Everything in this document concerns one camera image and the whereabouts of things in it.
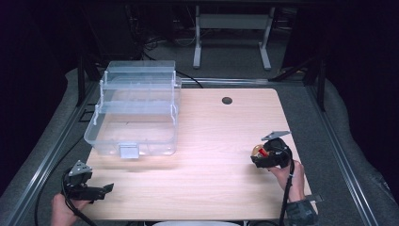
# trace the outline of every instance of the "hand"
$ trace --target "hand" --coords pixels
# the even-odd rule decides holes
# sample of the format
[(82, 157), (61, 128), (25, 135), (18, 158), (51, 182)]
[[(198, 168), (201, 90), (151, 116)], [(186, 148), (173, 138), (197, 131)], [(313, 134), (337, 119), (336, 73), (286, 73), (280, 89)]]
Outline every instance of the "hand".
[[(90, 201), (76, 201), (72, 200), (73, 205), (82, 210)], [(52, 226), (71, 226), (77, 220), (77, 216), (65, 204), (65, 197), (61, 194), (56, 194), (52, 199), (53, 213), (51, 217)]]
[[(305, 199), (305, 169), (303, 165), (294, 160), (294, 177), (292, 181), (292, 186), (290, 188), (290, 193), (288, 195), (289, 202), (297, 202)], [(279, 185), (284, 190), (287, 185), (287, 179), (290, 174), (290, 164), (288, 167), (280, 169), (277, 167), (268, 168), (279, 181)]]

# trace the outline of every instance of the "box latch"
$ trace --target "box latch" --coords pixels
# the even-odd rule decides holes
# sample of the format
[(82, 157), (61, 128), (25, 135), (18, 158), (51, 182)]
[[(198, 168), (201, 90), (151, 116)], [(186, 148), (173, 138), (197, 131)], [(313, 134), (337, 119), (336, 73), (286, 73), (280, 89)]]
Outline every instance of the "box latch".
[(120, 158), (138, 158), (140, 156), (138, 144), (123, 143), (120, 144)]

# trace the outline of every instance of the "dark background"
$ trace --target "dark background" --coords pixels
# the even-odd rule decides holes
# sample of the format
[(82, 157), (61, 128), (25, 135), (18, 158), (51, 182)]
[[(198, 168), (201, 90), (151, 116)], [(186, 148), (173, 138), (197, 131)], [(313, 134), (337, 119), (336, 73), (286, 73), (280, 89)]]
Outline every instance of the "dark background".
[[(94, 16), (97, 23), (91, 27), (85, 24), (87, 15), (73, 10), (65, 14), (65, 4), (61, 1), (7, 1), (1, 3), (0, 10), (2, 194), (60, 103), (67, 86), (64, 75), (77, 67), (79, 47), (86, 46), (99, 61), (133, 59), (137, 58), (136, 53), (123, 50), (126, 46), (139, 47), (137, 43), (143, 40), (131, 36), (128, 22), (121, 27), (107, 22), (108, 19), (124, 20), (123, 8), (116, 9), (112, 18), (103, 18), (102, 9), (97, 6), (97, 17), (89, 15)], [(152, 10), (158, 10), (158, 19), (147, 20), (147, 25), (173, 40), (173, 27), (159, 22), (169, 21), (171, 13), (179, 10), (142, 8), (133, 13)], [(399, 164), (397, 7), (353, 1), (341, 5), (338, 18), (334, 17), (335, 13), (322, 8), (299, 10), (283, 66), (294, 66), (313, 56), (320, 45), (324, 46), (322, 40), (328, 37), (327, 78), (346, 104), (352, 136), (370, 163), (384, 175), (398, 201), (399, 182), (395, 176)], [(72, 29), (70, 22), (76, 21), (80, 22), (79, 26)], [(119, 37), (126, 39), (95, 37), (92, 27), (119, 32)], [(96, 39), (103, 40), (104, 45), (93, 44)]]

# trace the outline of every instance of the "transparent plastic toolbox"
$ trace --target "transparent plastic toolbox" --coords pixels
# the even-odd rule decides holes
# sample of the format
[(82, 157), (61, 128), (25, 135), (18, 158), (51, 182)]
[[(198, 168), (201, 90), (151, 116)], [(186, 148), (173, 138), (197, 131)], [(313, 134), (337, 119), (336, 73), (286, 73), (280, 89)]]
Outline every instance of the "transparent plastic toolbox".
[(86, 142), (121, 158), (175, 153), (181, 87), (174, 61), (111, 61)]

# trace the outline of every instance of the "table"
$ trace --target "table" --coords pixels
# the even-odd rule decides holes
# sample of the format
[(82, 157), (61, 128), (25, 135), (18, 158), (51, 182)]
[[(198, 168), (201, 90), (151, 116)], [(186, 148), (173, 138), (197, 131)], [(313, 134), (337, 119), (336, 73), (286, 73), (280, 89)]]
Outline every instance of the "table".
[[(230, 105), (222, 103), (232, 98)], [(89, 186), (115, 183), (85, 210), (92, 219), (242, 220), (278, 218), (283, 191), (250, 160), (272, 131), (290, 130), (273, 89), (182, 89), (177, 151), (120, 159), (92, 151)], [(299, 160), (293, 137), (283, 140)], [(306, 194), (311, 194), (308, 182)]]

